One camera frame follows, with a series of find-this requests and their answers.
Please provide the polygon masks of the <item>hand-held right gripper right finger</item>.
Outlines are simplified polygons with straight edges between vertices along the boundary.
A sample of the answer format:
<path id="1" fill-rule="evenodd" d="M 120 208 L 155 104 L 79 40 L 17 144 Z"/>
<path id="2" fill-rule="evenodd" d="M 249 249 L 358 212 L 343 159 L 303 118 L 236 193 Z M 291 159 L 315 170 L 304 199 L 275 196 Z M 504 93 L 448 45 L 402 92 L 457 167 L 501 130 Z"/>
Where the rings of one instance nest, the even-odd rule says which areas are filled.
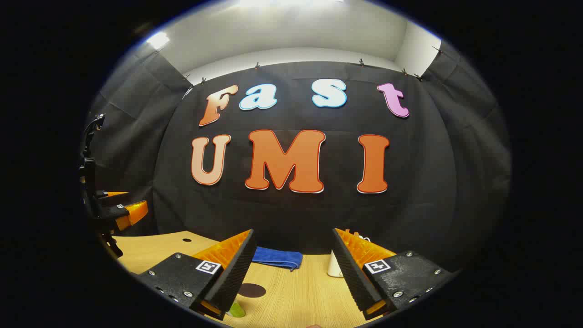
<path id="1" fill-rule="evenodd" d="M 416 251 L 395 253 L 338 228 L 332 251 L 364 319 L 403 311 L 456 277 Z"/>

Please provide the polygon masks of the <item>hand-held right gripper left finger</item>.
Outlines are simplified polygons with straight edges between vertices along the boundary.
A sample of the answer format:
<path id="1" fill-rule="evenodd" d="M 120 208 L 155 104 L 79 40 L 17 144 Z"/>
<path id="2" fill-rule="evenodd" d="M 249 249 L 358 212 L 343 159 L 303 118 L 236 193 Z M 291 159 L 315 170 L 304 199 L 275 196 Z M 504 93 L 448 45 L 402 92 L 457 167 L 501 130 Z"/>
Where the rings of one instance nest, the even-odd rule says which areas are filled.
<path id="1" fill-rule="evenodd" d="M 223 320 L 256 253 L 253 229 L 195 255 L 174 253 L 137 275 L 138 280 L 182 307 Z"/>

